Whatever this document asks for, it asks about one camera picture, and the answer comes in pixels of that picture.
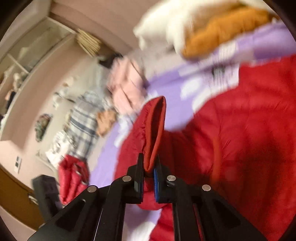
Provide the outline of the red puffer down jacket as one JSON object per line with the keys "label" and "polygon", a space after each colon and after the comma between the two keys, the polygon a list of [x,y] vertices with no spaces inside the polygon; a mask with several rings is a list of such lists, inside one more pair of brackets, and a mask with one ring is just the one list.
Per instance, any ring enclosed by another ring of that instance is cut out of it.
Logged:
{"label": "red puffer down jacket", "polygon": [[173,240],[170,204],[154,199],[160,159],[187,184],[210,185],[268,240],[295,216],[295,56],[239,68],[239,84],[207,101],[179,131],[164,129],[166,100],[149,101],[118,155],[115,178],[144,155],[146,210],[161,216],[150,240]]}

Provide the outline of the plaid grey pillow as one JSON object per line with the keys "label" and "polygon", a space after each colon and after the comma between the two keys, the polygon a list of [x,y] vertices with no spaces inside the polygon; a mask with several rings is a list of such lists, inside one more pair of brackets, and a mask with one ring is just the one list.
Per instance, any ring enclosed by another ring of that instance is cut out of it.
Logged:
{"label": "plaid grey pillow", "polygon": [[94,90],[80,95],[72,108],[69,135],[74,139],[74,147],[69,154],[86,161],[100,139],[97,134],[97,114],[110,107],[108,97]]}

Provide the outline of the tan small garment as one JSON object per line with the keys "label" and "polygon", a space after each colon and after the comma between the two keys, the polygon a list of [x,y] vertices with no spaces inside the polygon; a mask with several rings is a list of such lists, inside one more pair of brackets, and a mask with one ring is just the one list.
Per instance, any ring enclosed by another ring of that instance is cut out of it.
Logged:
{"label": "tan small garment", "polygon": [[112,128],[117,119],[117,112],[114,109],[108,109],[98,112],[96,115],[97,130],[100,137],[104,137]]}

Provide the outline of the pink garment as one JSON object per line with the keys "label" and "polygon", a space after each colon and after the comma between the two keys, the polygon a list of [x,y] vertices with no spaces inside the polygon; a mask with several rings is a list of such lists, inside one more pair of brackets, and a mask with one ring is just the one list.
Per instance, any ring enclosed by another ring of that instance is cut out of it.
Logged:
{"label": "pink garment", "polygon": [[121,115],[131,115],[141,109],[147,91],[143,69],[128,58],[116,58],[109,73],[107,88],[115,109]]}

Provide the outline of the purple floral bed sheet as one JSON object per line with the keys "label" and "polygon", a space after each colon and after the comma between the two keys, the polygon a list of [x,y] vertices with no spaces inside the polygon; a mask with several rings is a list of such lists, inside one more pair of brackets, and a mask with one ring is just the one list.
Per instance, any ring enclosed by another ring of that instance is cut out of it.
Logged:
{"label": "purple floral bed sheet", "polygon": [[[152,78],[149,101],[164,97],[164,129],[179,131],[207,101],[238,86],[241,66],[264,64],[289,56],[295,56],[295,40],[290,31],[282,22],[268,24],[220,47],[207,59],[186,63]],[[135,121],[120,121],[113,128],[91,173],[92,185],[104,187],[116,179],[119,151]]]}

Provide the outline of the black garment on pillow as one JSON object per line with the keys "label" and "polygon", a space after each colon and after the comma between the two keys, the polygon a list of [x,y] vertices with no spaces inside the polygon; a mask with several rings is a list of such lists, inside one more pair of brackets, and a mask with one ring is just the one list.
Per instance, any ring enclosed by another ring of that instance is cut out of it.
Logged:
{"label": "black garment on pillow", "polygon": [[120,53],[113,53],[109,57],[107,57],[105,60],[99,60],[99,65],[102,65],[103,67],[110,69],[113,65],[114,60],[122,58],[123,56]]}

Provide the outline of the straw yellow hanging tassel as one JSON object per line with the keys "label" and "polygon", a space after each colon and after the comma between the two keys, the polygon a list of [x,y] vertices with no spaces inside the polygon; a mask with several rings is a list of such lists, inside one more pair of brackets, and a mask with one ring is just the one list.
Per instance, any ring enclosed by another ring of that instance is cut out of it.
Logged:
{"label": "straw yellow hanging tassel", "polygon": [[82,29],[77,29],[76,41],[90,57],[97,56],[102,46],[99,39]]}

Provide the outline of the orange garment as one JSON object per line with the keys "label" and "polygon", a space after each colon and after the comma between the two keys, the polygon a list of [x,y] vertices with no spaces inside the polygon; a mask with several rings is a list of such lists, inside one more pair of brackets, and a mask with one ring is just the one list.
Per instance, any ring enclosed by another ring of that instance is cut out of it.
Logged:
{"label": "orange garment", "polygon": [[233,40],[238,35],[279,20],[274,13],[251,6],[240,6],[221,15],[213,16],[204,27],[195,27],[187,35],[182,56],[193,59],[213,52],[221,44]]}

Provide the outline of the white fleece garment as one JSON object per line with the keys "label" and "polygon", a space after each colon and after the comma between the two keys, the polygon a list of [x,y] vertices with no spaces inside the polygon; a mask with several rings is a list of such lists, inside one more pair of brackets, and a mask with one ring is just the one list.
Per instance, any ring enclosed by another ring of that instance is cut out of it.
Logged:
{"label": "white fleece garment", "polygon": [[275,13],[264,1],[159,1],[144,13],[133,33],[142,50],[154,44],[167,43],[180,53],[188,32],[204,27],[214,16],[242,5]]}

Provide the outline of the white wall shelf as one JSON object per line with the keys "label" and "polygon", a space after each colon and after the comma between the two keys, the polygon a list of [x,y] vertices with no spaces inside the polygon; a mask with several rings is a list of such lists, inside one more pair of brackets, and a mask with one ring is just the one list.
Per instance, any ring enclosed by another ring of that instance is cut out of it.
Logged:
{"label": "white wall shelf", "polygon": [[1,141],[22,145],[57,80],[51,68],[73,44],[75,32],[46,17],[1,55]]}

